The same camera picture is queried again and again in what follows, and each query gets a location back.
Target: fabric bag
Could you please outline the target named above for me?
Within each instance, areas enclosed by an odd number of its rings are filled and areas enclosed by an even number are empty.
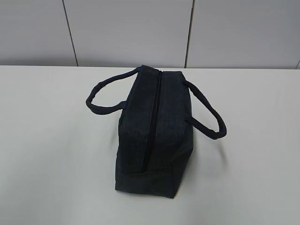
[[[92,104],[104,86],[136,73],[126,101],[113,107]],[[216,117],[218,132],[192,117],[189,89]],[[97,84],[86,105],[99,115],[122,110],[115,168],[119,191],[174,198],[193,151],[193,126],[212,139],[226,135],[220,115],[180,71],[162,72],[142,65]]]

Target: table surface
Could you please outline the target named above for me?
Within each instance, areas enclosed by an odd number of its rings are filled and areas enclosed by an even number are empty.
[[[195,130],[174,199],[114,190],[120,111],[93,114],[92,87],[131,68],[0,67],[0,224],[300,224],[300,70],[181,70],[228,134]],[[135,76],[95,103],[126,99]],[[193,116],[217,129],[192,96]]]

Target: black zipper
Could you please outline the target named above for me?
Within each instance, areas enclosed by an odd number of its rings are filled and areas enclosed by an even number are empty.
[[[151,115],[151,123],[150,123],[150,129],[149,129],[149,137],[148,137],[148,143],[146,146],[146,151],[144,155],[144,160],[142,163],[142,172],[145,172],[148,167],[148,162],[150,160],[151,154],[154,150],[154,144],[155,144],[155,138],[156,138],[156,130],[158,126],[158,110],[159,110],[159,104],[160,104],[160,92],[161,92],[161,78],[162,78],[163,72],[159,71],[158,78],[157,78],[157,88],[156,88],[156,94],[155,94],[155,101],[152,109],[152,115]]]

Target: wall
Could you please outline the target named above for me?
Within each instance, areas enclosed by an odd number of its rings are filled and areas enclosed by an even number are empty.
[[[297,67],[299,0],[192,7],[192,0],[2,0],[0,65]]]

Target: black bag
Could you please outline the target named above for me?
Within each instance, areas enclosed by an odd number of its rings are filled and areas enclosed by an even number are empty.
[[[137,74],[126,101],[113,107],[91,102],[107,84]],[[216,117],[219,132],[192,117],[189,90]],[[212,139],[226,135],[226,126],[205,96],[182,72],[144,66],[100,82],[86,105],[95,114],[122,109],[116,160],[116,190],[174,198],[193,151],[193,126]]]

